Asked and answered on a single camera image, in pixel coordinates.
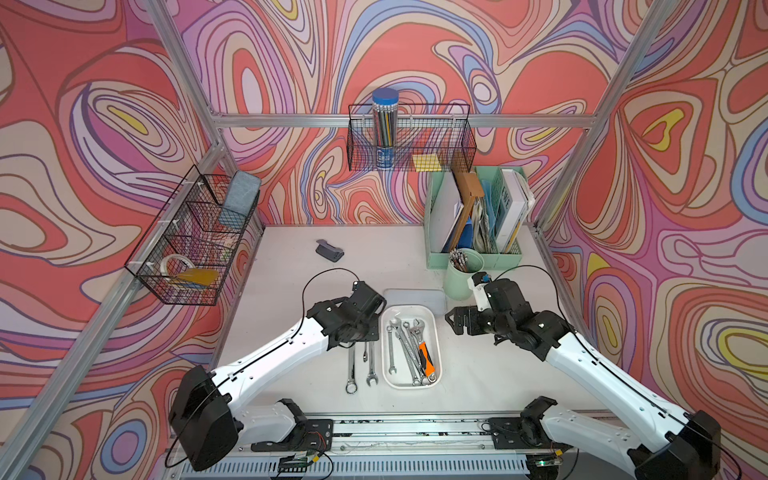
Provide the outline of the white plastic storage box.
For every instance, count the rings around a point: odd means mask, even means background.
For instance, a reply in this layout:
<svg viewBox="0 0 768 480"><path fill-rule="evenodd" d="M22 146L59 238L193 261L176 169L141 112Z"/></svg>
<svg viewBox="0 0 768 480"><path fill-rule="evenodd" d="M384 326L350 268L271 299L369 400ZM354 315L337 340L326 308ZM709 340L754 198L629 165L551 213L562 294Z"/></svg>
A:
<svg viewBox="0 0 768 480"><path fill-rule="evenodd" d="M402 322L403 329L407 334L407 338L414 351L414 355L419 365L417 358L417 352L415 343L410 333L410 327L417 319L422 320L425 323L423 337L430 352L430 357L436 368L437 379L434 383L426 381L423 373L422 385L413 386L412 376L409 370L409 366L406 362L404 352L401 348L399 340L395 336L395 330L393 329L393 342L394 342L394 355L395 364L397 367L397 373L392 376L388 372L388 340L386 327L390 325L390 321L398 318ZM441 362L441 350L438 338L436 317L433 312L422 305L396 305L389 307L381 316L381 353L382 353L382 369L384 380L396 390L425 390L435 387L442 378L443 367Z"/></svg>

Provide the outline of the silver end wrench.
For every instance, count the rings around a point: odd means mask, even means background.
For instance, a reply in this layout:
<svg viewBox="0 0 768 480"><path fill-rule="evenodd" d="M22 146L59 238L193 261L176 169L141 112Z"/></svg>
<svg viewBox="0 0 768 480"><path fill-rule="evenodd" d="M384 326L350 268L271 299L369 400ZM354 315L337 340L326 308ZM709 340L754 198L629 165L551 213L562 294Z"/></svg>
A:
<svg viewBox="0 0 768 480"><path fill-rule="evenodd" d="M369 387L375 386L379 383L376 361L375 361L375 343L373 341L368 342L368 361L367 361L368 373L366 377L366 384Z"/></svg>

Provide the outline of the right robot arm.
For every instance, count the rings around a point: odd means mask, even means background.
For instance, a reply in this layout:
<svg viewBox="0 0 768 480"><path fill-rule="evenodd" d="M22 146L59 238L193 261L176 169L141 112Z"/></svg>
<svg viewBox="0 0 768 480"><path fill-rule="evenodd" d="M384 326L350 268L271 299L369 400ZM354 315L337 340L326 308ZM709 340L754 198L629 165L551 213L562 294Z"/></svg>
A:
<svg viewBox="0 0 768 480"><path fill-rule="evenodd" d="M564 444L636 479L712 479L720 471L721 427L708 413L689 413L612 364L560 315L536 312L518 284L481 272L468 285L475 303L445 319L457 335L511 342L576 381L620 421L615 426L539 396L508 432L530 447Z"/></svg>

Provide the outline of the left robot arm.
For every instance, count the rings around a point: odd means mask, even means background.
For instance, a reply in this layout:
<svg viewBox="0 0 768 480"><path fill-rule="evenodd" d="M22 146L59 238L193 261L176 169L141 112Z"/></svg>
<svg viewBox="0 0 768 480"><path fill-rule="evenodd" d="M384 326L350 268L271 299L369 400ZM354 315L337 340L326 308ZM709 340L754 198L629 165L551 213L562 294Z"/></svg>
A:
<svg viewBox="0 0 768 480"><path fill-rule="evenodd" d="M351 294L303 308L286 332L241 359L182 377L168 421L174 442L195 471L204 471L246 444L283 443L304 422L298 405L280 400L258 413L251 402L271 383L334 348L379 339L386 299L366 282Z"/></svg>

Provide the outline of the large silver 19 wrench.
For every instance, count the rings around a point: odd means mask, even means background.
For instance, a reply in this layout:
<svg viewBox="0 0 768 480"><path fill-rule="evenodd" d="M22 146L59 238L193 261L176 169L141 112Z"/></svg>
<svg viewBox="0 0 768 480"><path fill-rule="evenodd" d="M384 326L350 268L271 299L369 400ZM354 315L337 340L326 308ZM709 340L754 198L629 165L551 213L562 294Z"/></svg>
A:
<svg viewBox="0 0 768 480"><path fill-rule="evenodd" d="M412 385L421 386L423 375L420 371L419 365L417 364L417 360L411 344L407 338L407 334L403 329L402 322L398 318L395 318L394 320L390 321L390 325L395 330L395 336L399 340L401 348L404 352L406 362L409 366L409 370L412 376Z"/></svg>

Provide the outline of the long silver combination wrench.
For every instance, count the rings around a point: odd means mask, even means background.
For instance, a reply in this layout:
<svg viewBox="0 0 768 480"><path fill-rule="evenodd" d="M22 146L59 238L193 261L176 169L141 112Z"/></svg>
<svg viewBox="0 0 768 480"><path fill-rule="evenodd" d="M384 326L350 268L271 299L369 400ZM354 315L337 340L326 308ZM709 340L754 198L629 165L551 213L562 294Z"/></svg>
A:
<svg viewBox="0 0 768 480"><path fill-rule="evenodd" d="M355 352L355 344L352 344L347 349L348 356L347 356L347 380L345 385L345 392L348 395L354 395L358 390L358 385L356 381L356 352Z"/></svg>

